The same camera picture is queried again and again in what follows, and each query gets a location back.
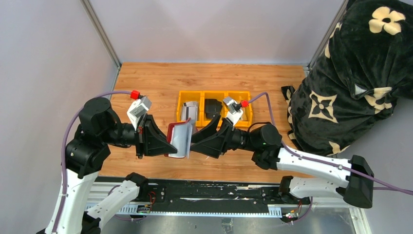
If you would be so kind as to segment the red leather card holder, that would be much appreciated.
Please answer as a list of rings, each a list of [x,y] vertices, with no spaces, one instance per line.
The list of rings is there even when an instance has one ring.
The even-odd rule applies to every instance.
[[[169,124],[167,142],[175,147],[177,152],[164,154],[165,157],[189,158],[191,138],[195,133],[195,123],[195,120],[189,118],[184,122]]]

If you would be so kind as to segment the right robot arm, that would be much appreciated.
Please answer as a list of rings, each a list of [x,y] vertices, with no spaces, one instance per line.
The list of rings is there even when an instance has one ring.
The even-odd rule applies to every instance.
[[[329,158],[282,144],[277,128],[263,122],[256,129],[241,130],[228,118],[219,125],[220,115],[192,135],[191,151],[219,158],[228,150],[251,151],[252,161],[264,170],[295,171],[310,179],[285,176],[278,189],[283,203],[306,197],[342,198],[349,205],[369,209],[373,206],[374,173],[362,156],[351,159]]]

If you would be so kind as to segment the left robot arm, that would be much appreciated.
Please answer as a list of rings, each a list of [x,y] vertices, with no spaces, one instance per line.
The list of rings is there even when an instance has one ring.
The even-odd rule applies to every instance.
[[[75,137],[63,143],[60,195],[44,234],[98,234],[127,203],[150,196],[148,179],[131,173],[102,201],[86,208],[90,190],[111,153],[110,146],[133,146],[139,158],[177,152],[148,114],[150,100],[140,94],[132,99],[127,111],[129,123],[120,121],[104,97],[90,99],[78,113],[80,125]]]

